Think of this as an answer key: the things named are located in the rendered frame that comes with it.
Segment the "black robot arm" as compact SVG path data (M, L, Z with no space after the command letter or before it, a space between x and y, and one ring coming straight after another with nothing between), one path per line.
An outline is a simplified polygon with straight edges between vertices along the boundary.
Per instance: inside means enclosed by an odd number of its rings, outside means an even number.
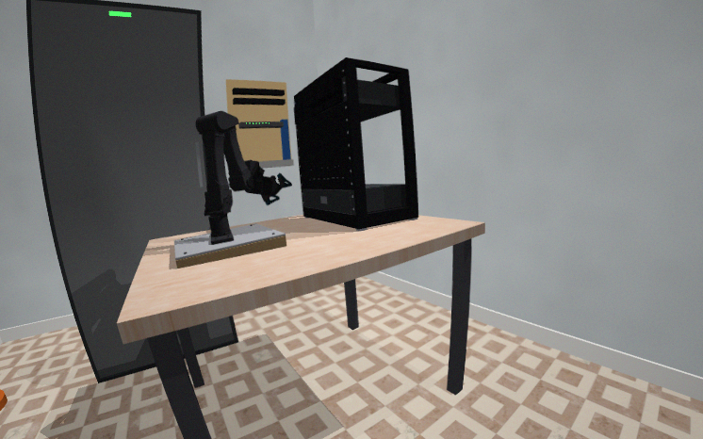
M224 111L204 115L196 120L196 128L202 135L205 149L207 192L204 193L204 215L210 216L208 218L211 245L234 240L227 217L233 205L232 190L245 190L247 193L259 194L262 189L261 181L272 184L269 177L263 176L264 170L259 167L258 161L243 160L237 142L237 124L239 124L237 117ZM230 184L226 177L224 156L229 170Z

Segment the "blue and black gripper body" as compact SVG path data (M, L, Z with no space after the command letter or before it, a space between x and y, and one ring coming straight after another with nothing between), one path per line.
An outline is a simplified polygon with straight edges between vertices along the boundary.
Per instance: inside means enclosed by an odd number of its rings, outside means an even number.
M282 176L278 178L280 185L276 182L275 176L272 175L270 180L272 181L272 184L263 183L261 181L262 189L259 194L261 194L264 202L266 202L271 195L276 195L285 186Z

